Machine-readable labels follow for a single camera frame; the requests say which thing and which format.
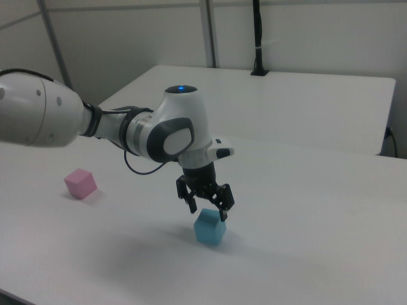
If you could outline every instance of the pink cube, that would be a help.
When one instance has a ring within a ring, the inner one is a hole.
[[[83,199],[97,189],[91,172],[77,169],[64,178],[66,186],[72,196]]]

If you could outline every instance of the table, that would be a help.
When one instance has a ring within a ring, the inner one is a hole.
[[[0,289],[37,305],[407,302],[405,160],[230,141],[216,171],[236,204],[218,247],[195,241],[177,164],[140,177],[105,140],[0,144]],[[76,168],[99,187],[82,201],[63,181]]]
[[[164,89],[200,90],[212,133],[379,154],[394,79],[158,65],[102,103],[157,109]]]

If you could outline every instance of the black pole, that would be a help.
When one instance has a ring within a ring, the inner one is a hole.
[[[253,19],[254,19],[254,45],[256,46],[256,59],[254,61],[254,70],[251,75],[264,76],[268,70],[263,68],[263,58],[261,54],[261,15],[260,0],[253,0]]]

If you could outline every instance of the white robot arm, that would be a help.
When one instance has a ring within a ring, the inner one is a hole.
[[[215,204],[222,221],[234,204],[229,185],[216,184],[213,164],[234,150],[225,139],[209,135],[204,102],[195,87],[167,88],[154,112],[134,106],[102,110],[42,74],[0,71],[0,141],[57,147],[68,145],[78,135],[108,139],[125,156],[131,153],[159,163],[177,161],[184,172],[177,180],[178,196],[191,213],[197,210],[194,196]]]

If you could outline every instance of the cube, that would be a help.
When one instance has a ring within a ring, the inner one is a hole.
[[[84,199],[97,189],[92,173],[81,168],[69,174],[64,180],[70,194],[77,199]]]
[[[195,236],[200,243],[218,245],[221,243],[226,224],[221,221],[219,211],[203,208],[193,225]]]

